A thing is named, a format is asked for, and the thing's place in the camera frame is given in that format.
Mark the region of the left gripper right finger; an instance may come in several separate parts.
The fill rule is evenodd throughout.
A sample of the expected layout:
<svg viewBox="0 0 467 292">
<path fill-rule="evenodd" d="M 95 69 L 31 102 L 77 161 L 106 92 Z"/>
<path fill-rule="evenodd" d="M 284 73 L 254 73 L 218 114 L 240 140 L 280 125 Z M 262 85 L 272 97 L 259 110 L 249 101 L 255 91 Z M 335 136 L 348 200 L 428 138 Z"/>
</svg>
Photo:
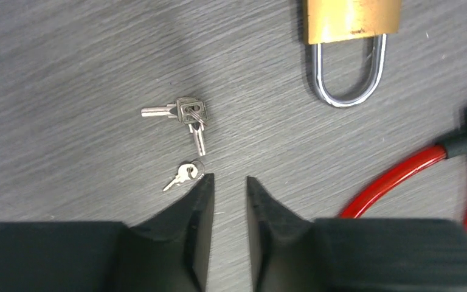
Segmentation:
<svg viewBox="0 0 467 292">
<path fill-rule="evenodd" d="M 317 291 L 312 224 L 246 178 L 246 211 L 254 291 Z"/>
</svg>

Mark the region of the silver key bunch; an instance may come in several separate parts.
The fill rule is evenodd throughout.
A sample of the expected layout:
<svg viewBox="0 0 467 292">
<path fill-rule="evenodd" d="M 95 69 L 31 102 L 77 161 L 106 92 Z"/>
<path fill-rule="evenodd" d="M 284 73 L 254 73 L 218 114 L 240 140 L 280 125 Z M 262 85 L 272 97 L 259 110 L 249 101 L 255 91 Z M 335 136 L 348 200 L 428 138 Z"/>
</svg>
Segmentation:
<svg viewBox="0 0 467 292">
<path fill-rule="evenodd" d="M 198 156 L 206 155 L 204 129 L 207 126 L 208 113 L 206 104 L 197 97 L 179 97 L 165 106 L 146 107 L 140 110 L 142 117 L 167 117 L 176 119 L 188 126 L 192 134 Z"/>
</svg>

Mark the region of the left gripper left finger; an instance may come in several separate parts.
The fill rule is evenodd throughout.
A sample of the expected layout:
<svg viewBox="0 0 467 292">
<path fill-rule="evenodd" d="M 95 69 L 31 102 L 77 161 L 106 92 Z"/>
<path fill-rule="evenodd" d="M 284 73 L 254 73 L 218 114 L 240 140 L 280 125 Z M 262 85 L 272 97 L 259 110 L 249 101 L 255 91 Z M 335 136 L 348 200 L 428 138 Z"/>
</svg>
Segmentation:
<svg viewBox="0 0 467 292">
<path fill-rule="evenodd" d="M 179 200 L 128 231 L 129 291 L 205 291 L 215 177 L 205 174 Z"/>
</svg>

